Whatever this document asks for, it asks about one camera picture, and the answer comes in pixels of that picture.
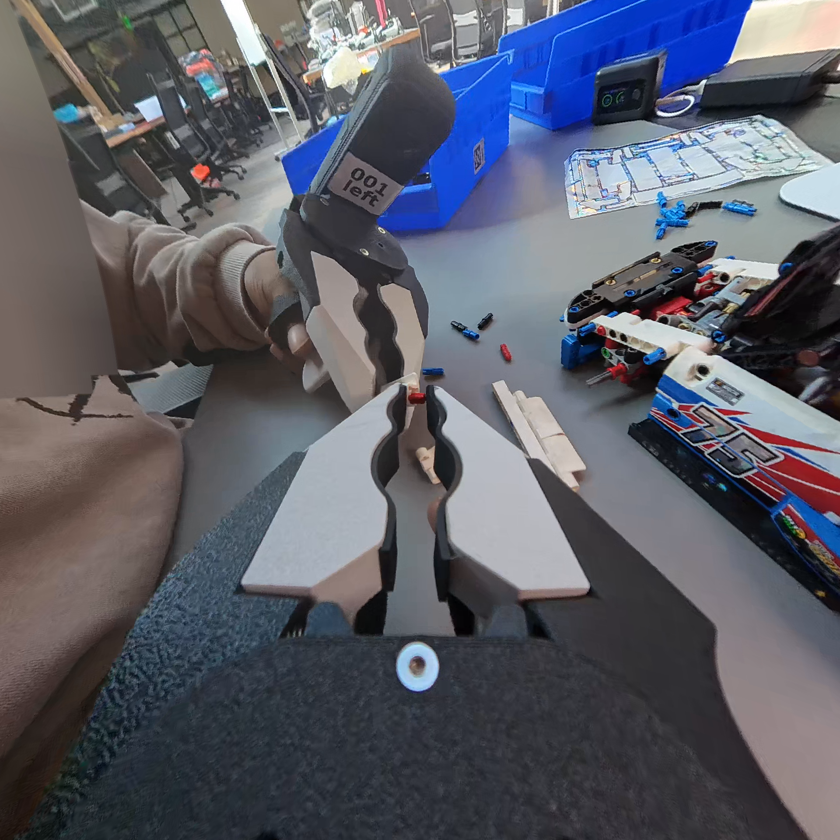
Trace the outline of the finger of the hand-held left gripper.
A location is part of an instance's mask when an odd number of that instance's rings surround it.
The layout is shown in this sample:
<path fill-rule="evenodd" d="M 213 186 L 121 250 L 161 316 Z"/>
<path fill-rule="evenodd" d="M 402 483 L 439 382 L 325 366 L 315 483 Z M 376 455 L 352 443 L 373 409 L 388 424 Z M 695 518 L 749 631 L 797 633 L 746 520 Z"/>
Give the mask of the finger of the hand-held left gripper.
<path fill-rule="evenodd" d="M 308 360 L 308 389 L 330 379 L 351 413 L 376 394 L 376 369 L 367 346 L 367 332 L 355 310 L 361 288 L 335 259 L 311 254 L 318 303 L 308 315 L 308 336 L 314 349 Z"/>
<path fill-rule="evenodd" d="M 407 375 L 420 375 L 425 337 L 408 289 L 396 283 L 361 287 L 356 315 L 374 366 L 375 389 L 384 389 Z"/>

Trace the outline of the person's left hand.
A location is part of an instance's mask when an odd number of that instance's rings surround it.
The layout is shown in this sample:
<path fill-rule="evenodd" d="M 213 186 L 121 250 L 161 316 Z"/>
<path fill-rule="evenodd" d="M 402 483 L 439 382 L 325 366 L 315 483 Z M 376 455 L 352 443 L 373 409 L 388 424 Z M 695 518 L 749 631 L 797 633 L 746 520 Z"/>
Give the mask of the person's left hand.
<path fill-rule="evenodd" d="M 286 338 L 280 344 L 270 340 L 268 327 L 273 302 L 279 296 L 294 291 L 293 285 L 278 267 L 273 250 L 260 253 L 248 263 L 244 274 L 244 289 L 255 313 L 255 320 L 265 328 L 264 336 L 269 343 L 269 351 L 290 370 L 302 372 L 313 347 L 300 317 L 289 316 Z"/>

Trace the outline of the toy brick race car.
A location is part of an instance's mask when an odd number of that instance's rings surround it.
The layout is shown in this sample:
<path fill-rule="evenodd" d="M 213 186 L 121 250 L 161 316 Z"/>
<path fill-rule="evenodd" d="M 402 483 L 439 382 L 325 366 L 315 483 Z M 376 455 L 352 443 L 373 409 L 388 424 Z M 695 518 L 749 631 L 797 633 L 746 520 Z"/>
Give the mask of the toy brick race car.
<path fill-rule="evenodd" d="M 839 232 L 780 264 L 702 239 L 595 280 L 563 314 L 588 386 L 653 386 L 628 433 L 830 611 L 839 611 Z"/>

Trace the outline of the black power bank with display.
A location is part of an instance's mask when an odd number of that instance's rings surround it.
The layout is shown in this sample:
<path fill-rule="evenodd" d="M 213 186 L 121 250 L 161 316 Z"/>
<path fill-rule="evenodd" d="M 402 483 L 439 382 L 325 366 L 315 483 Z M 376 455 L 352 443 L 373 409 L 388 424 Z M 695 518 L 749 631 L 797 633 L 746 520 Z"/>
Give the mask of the black power bank with display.
<path fill-rule="evenodd" d="M 655 113 L 668 51 L 649 50 L 601 67 L 595 73 L 594 125 L 646 120 Z"/>

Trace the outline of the wooden post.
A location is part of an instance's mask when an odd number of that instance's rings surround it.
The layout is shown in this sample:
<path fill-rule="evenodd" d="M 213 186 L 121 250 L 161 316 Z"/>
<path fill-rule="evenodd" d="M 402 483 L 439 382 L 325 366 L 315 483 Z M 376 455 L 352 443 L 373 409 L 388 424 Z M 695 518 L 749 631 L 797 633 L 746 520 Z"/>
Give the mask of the wooden post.
<path fill-rule="evenodd" d="M 10 4 L 16 14 L 26 20 L 28 25 L 35 31 L 42 44 L 52 55 L 54 61 L 63 70 L 73 86 L 79 90 L 89 106 L 99 112 L 103 123 L 107 124 L 110 128 L 120 124 L 122 122 L 120 116 L 110 111 L 107 103 L 99 96 L 95 87 L 92 86 L 89 79 L 71 58 L 67 49 L 60 43 L 59 38 L 47 25 L 47 22 L 41 16 L 35 5 L 30 1 L 11 1 Z"/>

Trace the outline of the white book stand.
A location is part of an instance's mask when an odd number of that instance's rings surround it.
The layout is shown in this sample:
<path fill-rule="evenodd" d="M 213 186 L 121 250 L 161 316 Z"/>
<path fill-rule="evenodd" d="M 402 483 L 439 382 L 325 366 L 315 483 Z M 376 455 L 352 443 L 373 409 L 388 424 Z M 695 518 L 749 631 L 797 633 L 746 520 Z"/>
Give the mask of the white book stand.
<path fill-rule="evenodd" d="M 839 163 L 791 179 L 779 198 L 788 207 L 839 222 Z"/>

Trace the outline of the black power adapter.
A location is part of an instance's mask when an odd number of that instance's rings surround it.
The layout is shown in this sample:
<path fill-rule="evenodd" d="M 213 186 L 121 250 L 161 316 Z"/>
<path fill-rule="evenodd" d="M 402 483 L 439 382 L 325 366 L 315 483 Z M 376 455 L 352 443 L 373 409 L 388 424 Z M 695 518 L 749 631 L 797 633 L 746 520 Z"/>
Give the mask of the black power adapter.
<path fill-rule="evenodd" d="M 699 108 L 804 102 L 839 82 L 838 63 L 838 49 L 741 59 L 706 79 Z"/>

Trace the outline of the white lumpy object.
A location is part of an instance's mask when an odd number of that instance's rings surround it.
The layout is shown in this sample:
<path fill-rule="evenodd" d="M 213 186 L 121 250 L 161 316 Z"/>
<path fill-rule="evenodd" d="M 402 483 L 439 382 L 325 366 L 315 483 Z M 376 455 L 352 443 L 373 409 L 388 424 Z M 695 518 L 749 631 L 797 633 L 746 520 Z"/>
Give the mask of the white lumpy object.
<path fill-rule="evenodd" d="M 327 89 L 344 88 L 354 93 L 362 76 L 361 63 L 347 45 L 337 48 L 322 67 L 322 81 Z"/>

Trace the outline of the black office chair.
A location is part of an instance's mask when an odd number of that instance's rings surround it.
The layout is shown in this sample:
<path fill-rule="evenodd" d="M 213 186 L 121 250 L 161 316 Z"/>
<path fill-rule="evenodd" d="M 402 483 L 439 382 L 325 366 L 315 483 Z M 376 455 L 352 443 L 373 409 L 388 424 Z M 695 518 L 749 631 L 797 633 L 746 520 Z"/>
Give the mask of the black office chair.
<path fill-rule="evenodd" d="M 325 127 L 331 115 L 326 95 L 312 90 L 295 74 L 267 35 L 260 35 L 260 38 L 266 48 L 269 68 L 276 72 L 279 79 L 283 102 L 290 116 L 296 120 L 296 128 L 302 131 L 299 134 L 301 142 L 308 140 Z"/>
<path fill-rule="evenodd" d="M 188 210 L 204 211 L 211 217 L 214 215 L 209 207 L 211 201 L 221 195 L 231 196 L 238 201 L 240 195 L 222 183 L 222 168 L 215 162 L 211 147 L 193 127 L 172 76 L 164 72 L 148 73 L 147 77 L 154 88 L 166 123 L 164 138 L 170 146 L 168 154 L 171 156 L 174 178 L 188 196 L 187 202 L 180 205 L 177 212 L 186 223 L 184 230 L 194 229 L 195 223 L 186 214 Z"/>

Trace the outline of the person's left forearm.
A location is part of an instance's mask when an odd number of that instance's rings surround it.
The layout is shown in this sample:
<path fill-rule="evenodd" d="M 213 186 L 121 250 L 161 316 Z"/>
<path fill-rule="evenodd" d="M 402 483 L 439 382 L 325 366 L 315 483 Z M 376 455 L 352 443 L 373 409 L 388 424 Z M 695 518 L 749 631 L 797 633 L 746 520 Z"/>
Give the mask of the person's left forearm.
<path fill-rule="evenodd" d="M 80 207 L 121 370 L 266 345 L 244 289 L 249 262 L 276 254 L 259 231 L 226 224 L 195 237 L 136 214 L 108 217 L 85 202 Z"/>

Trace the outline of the colourful printed sheet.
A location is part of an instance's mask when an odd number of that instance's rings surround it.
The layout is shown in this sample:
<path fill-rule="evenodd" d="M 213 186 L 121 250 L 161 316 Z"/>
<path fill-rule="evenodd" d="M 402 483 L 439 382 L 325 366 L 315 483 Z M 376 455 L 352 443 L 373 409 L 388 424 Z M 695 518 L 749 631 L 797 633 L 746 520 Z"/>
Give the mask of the colourful printed sheet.
<path fill-rule="evenodd" d="M 809 174 L 831 165 L 763 115 L 727 119 L 614 148 L 575 150 L 565 162 L 571 219 L 710 193 L 742 182 Z"/>

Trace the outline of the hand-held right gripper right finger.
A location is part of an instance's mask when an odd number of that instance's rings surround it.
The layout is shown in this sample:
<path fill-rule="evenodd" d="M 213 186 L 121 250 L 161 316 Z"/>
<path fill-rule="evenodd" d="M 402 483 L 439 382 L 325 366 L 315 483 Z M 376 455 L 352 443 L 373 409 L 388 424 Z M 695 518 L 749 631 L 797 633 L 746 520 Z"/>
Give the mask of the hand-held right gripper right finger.
<path fill-rule="evenodd" d="M 457 636 L 499 607 L 588 596 L 591 583 L 514 444 L 438 385 L 426 389 L 434 473 L 434 579 Z"/>

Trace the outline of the grey desk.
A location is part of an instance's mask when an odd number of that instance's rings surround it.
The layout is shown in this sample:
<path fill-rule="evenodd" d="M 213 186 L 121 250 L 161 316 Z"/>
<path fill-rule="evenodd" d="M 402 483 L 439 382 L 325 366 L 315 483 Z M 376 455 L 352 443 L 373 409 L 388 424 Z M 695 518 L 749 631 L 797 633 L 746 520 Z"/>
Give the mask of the grey desk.
<path fill-rule="evenodd" d="M 716 624 L 731 712 L 780 798 L 810 838 L 838 838 L 838 616 L 628 436 L 648 409 L 645 393 L 617 383 L 588 388 L 591 371 L 560 367 L 560 315 L 573 294 L 657 245 L 706 236 L 719 254 L 778 263 L 828 227 L 783 205 L 778 178 L 720 193 L 755 204 L 755 218 L 702 213 L 660 244 L 652 206 L 569 218 L 564 163 L 572 151 L 675 131 L 625 122 L 550 132 L 511 119 L 507 151 L 449 225 L 402 238 L 429 302 L 424 361 L 444 367 L 443 387 L 510 441 L 491 383 L 544 399 L 587 465 L 581 498 Z M 494 321 L 477 343 L 450 328 L 452 320 L 475 326 L 489 312 Z M 501 357 L 501 343 L 512 362 Z M 420 414 L 402 437 L 407 455 L 389 486 L 399 517 L 385 625 L 394 635 L 452 630 L 434 592 L 434 538 L 419 507 L 436 495 L 413 456 L 428 441 Z M 164 572 L 273 468 L 346 416 L 331 384 L 308 395 L 265 352 L 220 363 L 185 436 Z"/>

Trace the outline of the cluster of blue pins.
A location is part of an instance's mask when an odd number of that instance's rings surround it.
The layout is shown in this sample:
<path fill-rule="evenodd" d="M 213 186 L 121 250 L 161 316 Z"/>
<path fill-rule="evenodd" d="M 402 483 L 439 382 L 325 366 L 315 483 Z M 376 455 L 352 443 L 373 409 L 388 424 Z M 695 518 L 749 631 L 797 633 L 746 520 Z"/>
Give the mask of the cluster of blue pins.
<path fill-rule="evenodd" d="M 679 199 L 671 206 L 669 199 L 663 191 L 656 195 L 658 205 L 658 216 L 655 222 L 655 238 L 661 240 L 670 228 L 686 228 L 690 221 L 686 203 Z"/>

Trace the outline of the white beam and panel assembly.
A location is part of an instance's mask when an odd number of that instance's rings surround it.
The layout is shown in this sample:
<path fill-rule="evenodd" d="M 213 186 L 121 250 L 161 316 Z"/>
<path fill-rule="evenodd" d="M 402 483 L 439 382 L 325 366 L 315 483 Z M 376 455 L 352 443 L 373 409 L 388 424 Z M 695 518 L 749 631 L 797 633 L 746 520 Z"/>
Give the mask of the white beam and panel assembly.
<path fill-rule="evenodd" d="M 504 381 L 493 382 L 491 388 L 525 455 L 542 462 L 578 492 L 578 475 L 585 472 L 585 462 L 545 401 L 522 391 L 512 392 Z"/>

